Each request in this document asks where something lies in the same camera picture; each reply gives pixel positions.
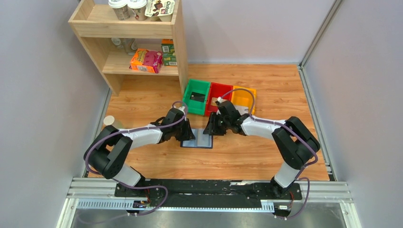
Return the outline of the navy blue card holder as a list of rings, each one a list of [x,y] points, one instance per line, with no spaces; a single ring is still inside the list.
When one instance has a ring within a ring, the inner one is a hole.
[[[213,136],[203,134],[203,129],[192,128],[192,133],[195,136],[194,140],[182,141],[180,146],[183,148],[201,148],[212,149],[213,148]]]

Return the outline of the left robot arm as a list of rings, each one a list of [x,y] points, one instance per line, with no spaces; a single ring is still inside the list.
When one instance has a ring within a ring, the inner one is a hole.
[[[125,164],[129,151],[149,144],[160,144],[175,138],[177,141],[194,140],[185,106],[172,107],[165,117],[134,129],[117,129],[106,126],[84,154],[88,170],[114,179],[127,186],[134,197],[143,195],[144,177]]]

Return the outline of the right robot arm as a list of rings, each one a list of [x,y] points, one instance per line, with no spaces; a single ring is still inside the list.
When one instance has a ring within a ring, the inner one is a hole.
[[[283,158],[279,171],[271,179],[271,192],[277,199],[290,193],[290,185],[309,165],[317,162],[320,143],[302,121],[292,116],[287,120],[258,118],[240,113],[230,101],[218,102],[218,111],[210,113],[203,133],[223,136],[228,130],[243,136],[259,136],[273,140]]]

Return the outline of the silver VIP card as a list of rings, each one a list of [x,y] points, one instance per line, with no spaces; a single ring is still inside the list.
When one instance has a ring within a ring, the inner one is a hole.
[[[249,108],[246,106],[235,105],[236,110],[240,113],[240,115],[249,114]]]

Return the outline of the black card in bin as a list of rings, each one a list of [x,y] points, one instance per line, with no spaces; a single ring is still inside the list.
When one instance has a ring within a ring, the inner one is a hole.
[[[205,94],[197,93],[197,92],[192,92],[190,95],[190,99],[193,101],[201,102],[204,103],[205,101]]]

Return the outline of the red plastic bin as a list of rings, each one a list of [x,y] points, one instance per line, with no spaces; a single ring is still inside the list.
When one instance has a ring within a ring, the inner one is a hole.
[[[208,117],[211,112],[217,112],[218,107],[216,104],[214,104],[214,105],[212,104],[212,100],[214,98],[218,98],[219,96],[224,95],[225,93],[227,93],[228,91],[230,91],[232,89],[233,89],[232,85],[211,82],[210,90],[209,90],[208,97],[207,97],[207,102],[205,105],[204,115]]]

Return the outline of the yellow plastic bin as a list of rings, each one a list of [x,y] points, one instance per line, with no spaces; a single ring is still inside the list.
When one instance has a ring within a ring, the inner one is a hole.
[[[253,88],[242,87],[242,86],[236,86],[236,85],[233,86],[233,89],[238,89],[238,88],[244,88],[253,93],[254,98],[255,98],[255,103],[254,103],[254,107],[252,109],[251,114],[254,115],[255,110],[256,110],[257,90],[253,89]],[[250,108],[252,106],[253,99],[249,92],[243,91],[243,90],[237,90],[237,91],[232,92],[231,102],[233,105],[241,105],[241,106],[246,106],[246,107]]]

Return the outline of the green plastic bin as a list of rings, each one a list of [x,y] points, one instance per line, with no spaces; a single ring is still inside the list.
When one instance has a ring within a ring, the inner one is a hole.
[[[189,79],[182,100],[188,107],[188,113],[204,115],[211,83]]]

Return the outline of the green liquid bottle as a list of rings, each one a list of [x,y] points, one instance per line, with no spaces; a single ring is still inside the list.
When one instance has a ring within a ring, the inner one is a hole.
[[[125,128],[123,126],[123,124],[112,115],[108,115],[103,119],[103,125],[105,125],[105,126],[113,126],[116,129],[124,129]]]

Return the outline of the green juice carton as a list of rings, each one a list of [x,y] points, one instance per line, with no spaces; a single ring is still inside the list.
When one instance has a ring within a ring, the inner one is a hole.
[[[168,67],[176,67],[177,59],[172,39],[162,39],[161,48],[163,52],[163,64]]]

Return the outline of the orange pink snack box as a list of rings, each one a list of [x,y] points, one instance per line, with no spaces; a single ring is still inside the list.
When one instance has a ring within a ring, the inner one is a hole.
[[[163,65],[163,52],[138,48],[130,61],[130,68],[146,73],[160,73]]]

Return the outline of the clear bottle on shelf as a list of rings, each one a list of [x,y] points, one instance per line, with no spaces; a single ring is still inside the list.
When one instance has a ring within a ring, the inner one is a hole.
[[[111,41],[117,49],[124,50],[128,55],[133,56],[138,50],[134,38],[111,38]]]

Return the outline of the wooden shelf unit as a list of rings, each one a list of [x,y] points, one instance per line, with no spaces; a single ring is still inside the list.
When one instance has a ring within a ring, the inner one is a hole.
[[[177,64],[163,66],[158,75],[177,76],[181,92],[185,91],[188,84],[188,58],[181,1],[175,2],[172,19],[161,22],[150,19],[137,21],[133,17],[118,20],[108,5],[83,0],[68,22],[114,95],[119,95],[125,77],[150,76],[151,73],[132,70],[132,57],[123,49],[117,49],[112,42],[113,38],[135,38],[139,48],[154,51],[161,51],[161,45],[141,43],[140,40],[173,39]]]

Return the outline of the white lidded cup right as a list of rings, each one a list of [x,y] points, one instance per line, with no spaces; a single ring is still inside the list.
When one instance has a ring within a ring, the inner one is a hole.
[[[132,10],[136,20],[144,21],[147,19],[145,15],[147,0],[129,0],[127,5]]]

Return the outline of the white lidded cup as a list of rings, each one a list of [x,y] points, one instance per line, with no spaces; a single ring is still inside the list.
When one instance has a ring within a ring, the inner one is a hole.
[[[127,20],[130,18],[128,10],[128,0],[109,0],[108,5],[113,9],[119,20]]]
[[[129,0],[127,5],[132,10],[136,20],[144,21],[147,19],[145,15],[147,0]]]

